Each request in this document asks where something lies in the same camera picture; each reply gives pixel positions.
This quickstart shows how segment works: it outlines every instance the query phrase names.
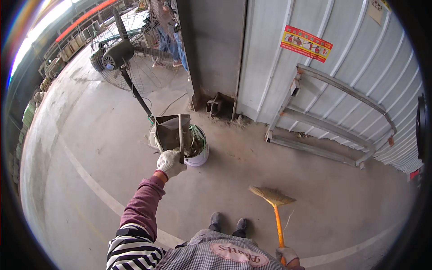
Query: dustpan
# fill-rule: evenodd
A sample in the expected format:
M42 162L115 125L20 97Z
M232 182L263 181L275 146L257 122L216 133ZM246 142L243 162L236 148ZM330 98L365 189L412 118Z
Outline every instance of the dustpan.
M190 149L190 115L175 114L155 118L155 143L162 153L166 150L179 150L180 163L184 163L184 152Z

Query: foot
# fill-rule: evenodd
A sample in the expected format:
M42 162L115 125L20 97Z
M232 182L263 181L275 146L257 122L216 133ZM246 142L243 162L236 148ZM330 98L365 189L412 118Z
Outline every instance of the foot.
M210 217L210 225L212 225L212 224L219 225L219 222L220 222L220 213L214 212L212 214L212 216Z
M181 60L179 60L179 61L174 61L174 62L172 63L172 66L173 66L173 67L179 67L179 66L181 66Z
M165 67L165 64L161 60L159 60L159 58L156 58L156 61L152 65L152 67Z
M238 220L236 230L246 231L247 227L248 227L248 223L244 217Z

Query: apron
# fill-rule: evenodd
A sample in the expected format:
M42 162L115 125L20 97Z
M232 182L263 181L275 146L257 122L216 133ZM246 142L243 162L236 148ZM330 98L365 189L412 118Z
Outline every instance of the apron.
M155 269L286 270L252 239L209 229L197 232L187 246L169 249Z

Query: hand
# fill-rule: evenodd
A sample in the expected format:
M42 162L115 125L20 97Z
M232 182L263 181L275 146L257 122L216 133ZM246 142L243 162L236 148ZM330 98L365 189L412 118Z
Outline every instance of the hand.
M180 152L172 150L166 150L163 152L156 165L158 170L164 172L168 179L178 175L182 171L186 171L187 169L186 164L180 164Z
M284 248L277 248L276 249L276 259L279 261L282 259L282 257L285 258L286 265L289 265L294 259L298 259L297 253L289 247Z

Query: black and white striped shirt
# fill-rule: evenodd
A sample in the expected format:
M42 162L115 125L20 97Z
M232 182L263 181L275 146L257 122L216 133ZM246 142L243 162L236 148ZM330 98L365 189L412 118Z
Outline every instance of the black and white striped shirt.
M128 223L108 243L107 270L152 270L164 255L144 227Z

